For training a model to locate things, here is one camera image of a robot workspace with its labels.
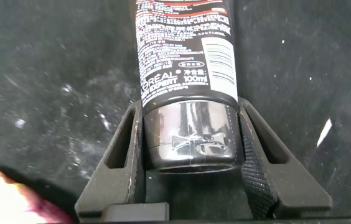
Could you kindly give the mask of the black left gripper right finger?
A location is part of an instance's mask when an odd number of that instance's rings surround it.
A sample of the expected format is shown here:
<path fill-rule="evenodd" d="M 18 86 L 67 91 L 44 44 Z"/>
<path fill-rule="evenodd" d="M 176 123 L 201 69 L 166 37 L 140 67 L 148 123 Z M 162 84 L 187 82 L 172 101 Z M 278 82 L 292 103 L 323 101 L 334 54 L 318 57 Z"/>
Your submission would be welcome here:
<path fill-rule="evenodd" d="M 254 106 L 239 99 L 245 153 L 241 173 L 255 219 L 326 216 L 332 197 L 296 159 Z"/>

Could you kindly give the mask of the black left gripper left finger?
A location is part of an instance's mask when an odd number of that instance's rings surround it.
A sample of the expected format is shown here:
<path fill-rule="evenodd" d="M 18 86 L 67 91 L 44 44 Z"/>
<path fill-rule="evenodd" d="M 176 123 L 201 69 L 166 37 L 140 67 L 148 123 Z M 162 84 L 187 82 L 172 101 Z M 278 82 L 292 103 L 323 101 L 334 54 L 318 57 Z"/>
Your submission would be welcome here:
<path fill-rule="evenodd" d="M 78 218 L 101 218 L 110 205 L 143 203 L 146 179 L 143 167 L 143 119 L 140 101 L 132 103 L 79 196 Z"/>

